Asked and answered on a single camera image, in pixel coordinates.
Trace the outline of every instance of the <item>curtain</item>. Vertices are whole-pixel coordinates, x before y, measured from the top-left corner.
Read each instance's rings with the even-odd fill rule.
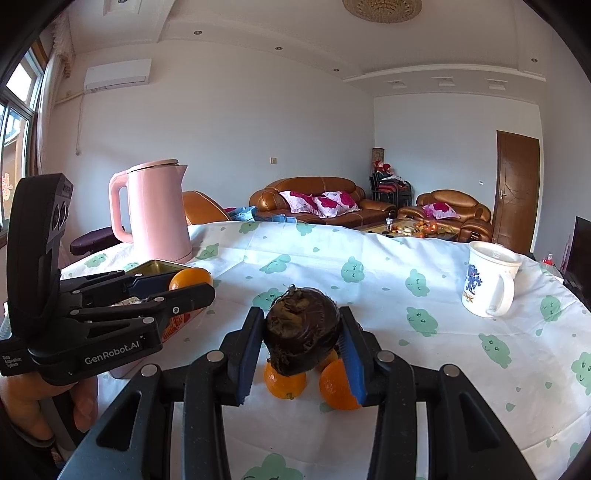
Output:
[[[36,173],[43,173],[43,164],[47,158],[47,140],[49,135],[49,120],[51,110],[56,102],[57,92],[61,79],[68,78],[72,72],[74,63],[74,47],[70,32],[70,21],[67,12],[62,12],[52,25],[53,49],[49,56],[47,68],[41,82],[39,100],[39,112],[36,132]],[[60,255],[58,265],[60,268],[68,266],[72,259],[60,241]]]

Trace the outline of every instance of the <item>white mug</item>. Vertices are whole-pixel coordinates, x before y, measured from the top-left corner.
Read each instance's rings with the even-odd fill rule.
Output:
[[[521,256],[500,244],[471,242],[462,303],[479,317],[500,317],[509,311]]]

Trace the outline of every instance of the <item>white wall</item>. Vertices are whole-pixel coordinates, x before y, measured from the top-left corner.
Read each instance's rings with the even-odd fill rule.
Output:
[[[547,96],[540,105],[545,182],[536,257],[558,262],[576,216],[591,220],[591,83],[553,33]]]
[[[375,145],[412,184],[415,198],[437,189],[460,190],[493,211],[497,130],[542,143],[538,106],[517,100],[422,93],[380,97],[374,105]]]
[[[76,57],[59,98],[81,91],[90,66],[142,58],[152,58],[149,85],[83,97],[80,156],[80,99],[52,113],[44,171],[62,171],[74,183],[66,245],[111,224],[114,173],[161,158],[188,164],[183,189],[224,207],[247,205],[252,193],[283,177],[341,176],[369,187],[372,98],[272,54],[190,41],[99,50]]]

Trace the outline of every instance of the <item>wooden door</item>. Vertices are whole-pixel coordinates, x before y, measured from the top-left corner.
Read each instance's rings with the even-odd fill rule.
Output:
[[[493,241],[527,254],[534,236],[540,190],[540,141],[496,133],[498,167]]]

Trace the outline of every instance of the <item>blue gripper pad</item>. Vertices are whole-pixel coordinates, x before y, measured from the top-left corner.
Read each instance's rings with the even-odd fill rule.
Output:
[[[350,308],[342,307],[340,311],[343,322],[343,332],[339,337],[340,354],[345,363],[351,393],[359,405],[363,405],[368,396],[366,388],[367,365],[363,364],[357,349],[357,346],[360,346],[359,341],[363,342],[362,332],[353,318]],[[372,367],[373,360],[370,359],[370,362],[370,367]]]

